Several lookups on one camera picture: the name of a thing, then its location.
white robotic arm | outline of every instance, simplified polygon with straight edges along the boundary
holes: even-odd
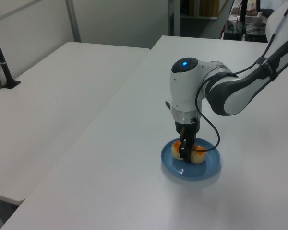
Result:
[[[185,161],[190,161],[191,146],[199,130],[203,98],[218,115],[235,115],[288,66],[288,2],[269,17],[269,29],[275,30],[273,35],[267,33],[270,42],[266,51],[246,70],[232,73],[221,62],[202,62],[192,57],[173,65],[172,101],[166,104],[180,134],[180,157]]]

white wall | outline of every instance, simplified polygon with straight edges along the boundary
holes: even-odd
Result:
[[[152,48],[168,35],[168,0],[73,0],[82,42]]]
[[[0,46],[13,78],[69,41],[65,0],[42,0],[0,21]]]

orange food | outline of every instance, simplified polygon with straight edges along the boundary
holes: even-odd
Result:
[[[175,141],[172,145],[172,156],[175,159],[183,160],[183,158],[180,158],[179,155],[179,146],[181,145],[181,142],[179,140]],[[191,162],[193,163],[202,163],[205,159],[205,152],[197,152],[196,150],[206,150],[205,147],[199,146],[199,145],[192,145],[191,151]]]

white tabletop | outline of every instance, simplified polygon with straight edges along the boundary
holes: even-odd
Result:
[[[148,52],[66,43],[0,90],[0,199],[26,199]]]
[[[164,100],[183,57],[250,65],[266,44],[162,37],[3,230],[288,230],[288,68],[240,114],[203,112],[222,168],[197,182],[162,166],[178,137]],[[199,138],[216,135],[201,120]]]

black cable clamp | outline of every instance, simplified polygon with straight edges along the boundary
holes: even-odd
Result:
[[[266,70],[266,73],[270,77],[271,81],[274,81],[275,78],[278,77],[276,69],[270,65],[269,60],[266,59],[265,57],[259,57],[255,61],[255,63],[261,65],[261,67],[263,67]]]

